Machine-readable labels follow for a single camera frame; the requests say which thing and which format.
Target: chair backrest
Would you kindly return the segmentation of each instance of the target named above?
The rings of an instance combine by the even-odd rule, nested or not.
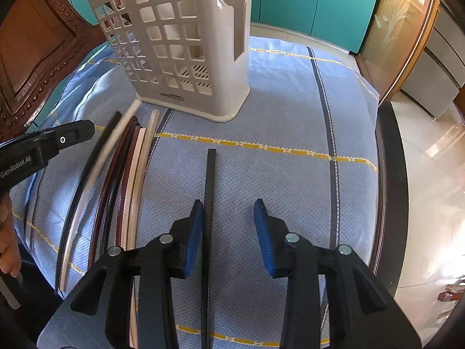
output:
[[[104,41],[68,0],[16,0],[0,25],[0,142],[23,134],[57,84]]]

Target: black stick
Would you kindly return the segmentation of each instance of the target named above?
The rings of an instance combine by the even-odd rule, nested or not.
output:
[[[216,150],[209,149],[206,160],[204,226],[202,237],[201,328],[202,349],[210,349],[210,259],[212,246],[213,192],[215,187]]]

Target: white laundry basket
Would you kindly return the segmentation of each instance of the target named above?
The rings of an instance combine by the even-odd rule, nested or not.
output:
[[[89,3],[138,98],[226,122],[250,91],[251,1]]]

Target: dotted fabric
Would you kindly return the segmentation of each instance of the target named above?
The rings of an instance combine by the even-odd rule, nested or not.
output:
[[[251,38],[250,46],[308,55],[304,46],[279,40]],[[320,51],[315,55],[333,59]],[[325,122],[310,60],[263,51],[251,51],[249,58],[251,92],[234,120],[218,124],[175,111],[164,132],[327,154]],[[41,128],[79,119],[91,119],[97,126],[105,126],[116,110],[124,113],[135,98],[135,90],[122,67],[111,59],[115,57],[106,48],[91,63],[81,67]],[[367,158],[377,164],[375,97],[361,85],[354,71],[330,62],[317,64],[330,105],[338,155]],[[138,110],[143,126],[153,108],[142,104]],[[160,108],[161,117],[165,112],[166,109]],[[97,129],[89,142],[62,151],[50,161],[43,177],[36,177],[35,181],[29,178],[12,191],[13,208],[18,216],[24,216],[27,190],[41,179],[32,223],[48,242],[33,230],[33,256],[51,284],[56,262],[51,244],[58,246],[60,242],[63,221],[81,171],[99,135],[101,129]],[[253,204],[262,198],[268,213],[283,219],[291,231],[315,245],[328,247],[330,163],[326,158],[161,137],[144,182],[137,247],[169,231],[175,220],[189,215],[195,199],[203,200],[209,148],[217,149],[212,232],[213,330],[257,343],[279,342],[287,280],[272,279],[267,274],[253,221]],[[87,270],[90,234],[110,159],[111,156],[81,219],[66,294]],[[377,188],[377,173],[367,164],[339,163],[340,242],[353,246],[366,262],[373,242]],[[110,243],[115,240],[115,217],[116,212]],[[16,219],[16,223],[21,231],[22,221]],[[192,275],[186,280],[173,279],[171,283],[176,324],[194,330],[201,327],[199,253]],[[320,297],[323,289],[321,279]],[[181,349],[201,345],[198,333],[178,330],[178,340]],[[243,344],[215,338],[213,346],[225,349],[243,347]]]

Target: basket base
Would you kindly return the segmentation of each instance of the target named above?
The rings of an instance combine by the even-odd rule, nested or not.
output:
[[[182,111],[183,113],[189,113],[192,115],[196,115],[198,117],[202,117],[207,120],[211,120],[213,122],[223,123],[223,122],[232,120],[237,115],[237,113],[239,112],[240,108],[242,107],[242,104],[246,100],[249,93],[250,93],[250,87],[247,87],[247,93],[245,93],[244,99],[240,102],[240,104],[238,104],[237,109],[234,110],[231,114],[222,115],[222,116],[204,113],[203,111],[191,109],[189,107],[179,106],[177,104],[172,104],[172,103],[165,102],[165,101],[160,101],[158,99],[142,97],[138,93],[136,93],[136,98],[140,99],[143,102],[147,102],[148,104],[155,104],[158,106],[167,107],[168,109],[179,110],[179,111]]]

